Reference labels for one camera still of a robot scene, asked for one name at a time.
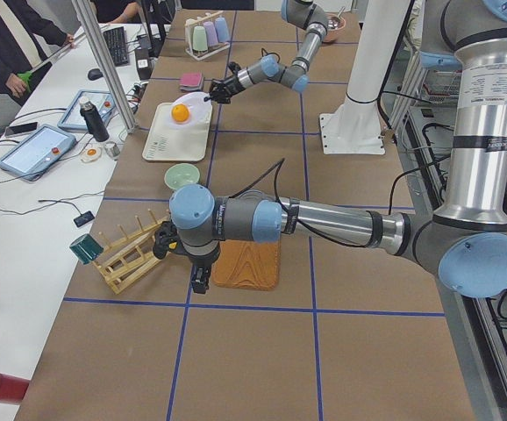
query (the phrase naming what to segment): tablet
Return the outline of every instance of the tablet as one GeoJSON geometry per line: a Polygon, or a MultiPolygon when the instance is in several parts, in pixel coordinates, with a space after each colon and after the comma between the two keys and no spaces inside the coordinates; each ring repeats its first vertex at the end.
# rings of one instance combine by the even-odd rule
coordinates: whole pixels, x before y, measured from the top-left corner
{"type": "Polygon", "coordinates": [[[41,127],[0,158],[0,168],[34,181],[76,144],[70,133],[51,125],[41,127]]]}
{"type": "Polygon", "coordinates": [[[99,112],[102,120],[107,125],[111,120],[113,110],[115,110],[113,96],[109,92],[102,90],[79,90],[57,126],[62,130],[72,132],[86,132],[88,130],[86,120],[80,114],[79,99],[81,96],[86,96],[96,106],[97,112],[99,112]]]}

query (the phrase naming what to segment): black water bottle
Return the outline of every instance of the black water bottle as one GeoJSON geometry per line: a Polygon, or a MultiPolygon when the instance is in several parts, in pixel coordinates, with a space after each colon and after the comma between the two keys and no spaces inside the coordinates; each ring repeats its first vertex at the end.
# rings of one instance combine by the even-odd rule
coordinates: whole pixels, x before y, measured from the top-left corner
{"type": "Polygon", "coordinates": [[[80,97],[80,114],[86,120],[88,126],[88,133],[94,135],[94,139],[98,142],[105,142],[110,138],[110,134],[105,128],[104,121],[99,115],[96,106],[86,97],[80,97]]]}

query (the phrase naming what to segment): green object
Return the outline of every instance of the green object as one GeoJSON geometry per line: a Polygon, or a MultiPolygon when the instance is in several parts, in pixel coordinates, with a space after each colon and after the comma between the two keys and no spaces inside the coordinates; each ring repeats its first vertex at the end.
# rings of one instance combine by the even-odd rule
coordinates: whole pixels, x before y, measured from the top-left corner
{"type": "Polygon", "coordinates": [[[79,261],[87,265],[99,256],[104,248],[95,241],[89,234],[78,237],[70,244],[70,250],[76,255],[79,261]]]}
{"type": "Polygon", "coordinates": [[[176,164],[170,167],[164,175],[164,182],[172,190],[178,190],[187,184],[196,184],[199,182],[199,170],[195,165],[176,164]]]}
{"type": "Polygon", "coordinates": [[[32,87],[30,86],[29,82],[32,79],[32,72],[25,72],[25,73],[18,73],[18,77],[25,82],[27,85],[27,93],[32,93],[32,87]]]}

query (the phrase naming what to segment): computer mouse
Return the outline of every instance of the computer mouse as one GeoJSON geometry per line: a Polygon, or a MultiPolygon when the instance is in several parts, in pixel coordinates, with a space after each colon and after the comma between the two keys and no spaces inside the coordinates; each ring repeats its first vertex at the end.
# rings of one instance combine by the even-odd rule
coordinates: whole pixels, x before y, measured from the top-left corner
{"type": "Polygon", "coordinates": [[[100,77],[104,77],[104,74],[99,68],[91,68],[88,72],[88,79],[91,81],[95,81],[96,79],[99,79],[100,77]]]}

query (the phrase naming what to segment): black jacket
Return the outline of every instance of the black jacket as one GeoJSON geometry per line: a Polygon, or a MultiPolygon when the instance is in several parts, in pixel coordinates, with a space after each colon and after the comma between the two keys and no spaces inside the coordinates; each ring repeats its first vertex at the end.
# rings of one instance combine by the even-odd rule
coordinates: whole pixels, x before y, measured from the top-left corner
{"type": "MultiPolygon", "coordinates": [[[[46,56],[37,40],[33,37],[34,33],[43,37],[47,44],[54,44],[56,46],[64,44],[67,34],[57,28],[50,20],[43,19],[25,0],[4,1],[27,30],[27,33],[32,37],[39,57],[42,60],[46,56]]],[[[11,73],[23,73],[31,68],[32,66],[24,56],[22,49],[6,27],[4,21],[0,18],[0,93],[10,93],[5,84],[11,73]]]]}
{"type": "MultiPolygon", "coordinates": [[[[135,3],[135,0],[90,0],[96,5],[97,21],[100,23],[111,22],[112,20],[119,17],[131,3],[135,3]]],[[[140,22],[139,15],[135,16],[132,20],[132,24],[140,22]]]]}

